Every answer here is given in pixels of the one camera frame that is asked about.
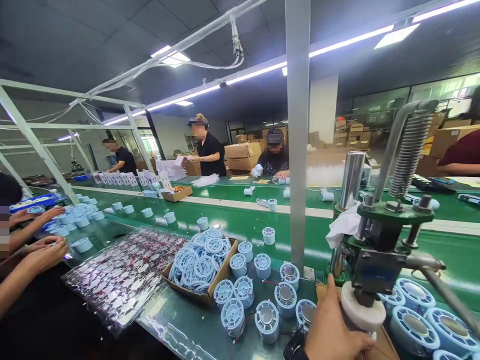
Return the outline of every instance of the spring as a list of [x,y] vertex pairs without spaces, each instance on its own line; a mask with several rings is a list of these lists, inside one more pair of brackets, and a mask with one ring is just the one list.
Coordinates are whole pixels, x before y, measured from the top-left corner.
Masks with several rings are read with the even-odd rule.
[[432,117],[426,110],[416,110],[407,120],[400,143],[393,179],[388,193],[393,198],[403,198],[412,183],[422,149],[429,133]]

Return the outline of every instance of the man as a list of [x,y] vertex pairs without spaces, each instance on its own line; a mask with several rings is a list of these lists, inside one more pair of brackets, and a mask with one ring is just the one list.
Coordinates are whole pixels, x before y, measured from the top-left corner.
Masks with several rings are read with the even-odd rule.
[[133,173],[137,175],[137,164],[135,164],[134,156],[123,146],[120,146],[114,139],[105,139],[102,141],[103,146],[115,153],[116,165],[108,169],[107,173],[120,171],[121,173]]

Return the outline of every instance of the black shirt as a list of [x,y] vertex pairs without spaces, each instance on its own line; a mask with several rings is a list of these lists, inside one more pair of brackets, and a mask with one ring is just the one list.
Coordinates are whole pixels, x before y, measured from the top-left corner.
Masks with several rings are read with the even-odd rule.
[[257,164],[263,168],[263,176],[275,176],[280,171],[290,169],[289,151],[285,146],[279,153],[265,150],[260,154]]
[[227,169],[225,168],[224,163],[225,148],[215,136],[207,132],[203,145],[201,141],[196,144],[196,151],[198,152],[199,157],[220,153],[220,159],[217,161],[200,162],[202,176],[209,176],[212,174],[217,174],[218,176],[227,176]]
[[121,173],[133,173],[137,175],[137,164],[135,164],[134,156],[123,146],[120,146],[115,153],[116,162],[124,161],[123,167],[120,169]]

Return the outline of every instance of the factory worker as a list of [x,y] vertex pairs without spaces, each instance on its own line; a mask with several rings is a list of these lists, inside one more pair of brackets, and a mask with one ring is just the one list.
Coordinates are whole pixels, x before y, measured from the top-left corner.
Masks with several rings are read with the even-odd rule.
[[285,146],[284,133],[271,128],[266,135],[266,150],[260,154],[257,164],[263,168],[262,175],[287,178],[290,176],[289,150]]
[[191,128],[193,136],[198,139],[196,144],[198,155],[188,156],[187,159],[192,162],[200,162],[202,176],[212,174],[227,176],[227,169],[224,163],[225,148],[208,131],[209,121],[199,113],[188,121],[188,127]]

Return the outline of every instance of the workbench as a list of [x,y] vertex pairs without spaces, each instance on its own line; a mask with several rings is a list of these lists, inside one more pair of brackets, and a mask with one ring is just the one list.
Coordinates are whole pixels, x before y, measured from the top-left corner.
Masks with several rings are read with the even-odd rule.
[[[189,185],[193,177],[177,181],[175,185]],[[94,249],[77,255],[74,262],[79,263],[93,255],[96,251],[109,246],[117,234],[127,233],[132,227],[157,226],[191,237],[199,231],[197,219],[206,216],[210,225],[220,223],[227,236],[239,241],[250,241],[255,254],[266,253],[272,259],[272,276],[274,281],[280,279],[278,270],[283,261],[290,261],[290,200],[283,198],[283,190],[288,185],[252,184],[249,180],[230,181],[227,178],[220,182],[201,188],[193,188],[193,194],[178,202],[169,202],[157,198],[143,197],[140,186],[105,186],[96,185],[93,181],[72,184],[76,194],[89,196],[98,201],[98,208],[103,210],[114,202],[133,205],[135,213],[107,214],[104,222],[92,222],[86,228],[70,233],[69,243],[89,236]],[[255,185],[253,196],[244,196],[246,187]],[[45,192],[46,189],[32,188],[34,192]],[[298,298],[310,299],[316,303],[315,283],[323,279],[324,270],[331,258],[331,250],[325,240],[332,222],[332,203],[322,202],[318,189],[306,189],[305,219],[305,261],[311,268],[314,280],[300,281]],[[339,189],[331,189],[337,199]],[[277,199],[278,209],[270,212],[267,208],[256,204],[256,199]],[[447,270],[441,278],[457,294],[470,309],[480,312],[480,278],[476,262],[480,255],[480,212],[474,205],[459,201],[457,195],[435,194],[434,199],[440,202],[435,221],[422,227],[418,236],[421,251],[428,252],[444,261]],[[154,217],[144,218],[141,210],[152,208]],[[167,224],[163,215],[173,211],[177,221]],[[264,245],[261,230],[265,227],[275,229],[274,245]],[[423,276],[417,271],[418,278]],[[411,277],[410,271],[401,276]],[[255,300],[249,311],[266,299],[273,299],[274,285],[262,284],[255,271],[253,278]],[[441,298],[423,280],[418,280],[434,294],[438,301]],[[247,320],[245,332],[238,344],[232,344],[220,322],[220,312],[216,307],[206,309],[191,299],[175,292],[164,282],[155,296],[148,302],[137,322],[147,331],[173,350],[183,359],[253,359],[257,356],[269,359],[282,359],[282,351],[289,337],[280,335],[273,345],[261,342],[252,316]],[[283,321],[281,333],[291,332],[295,320]]]

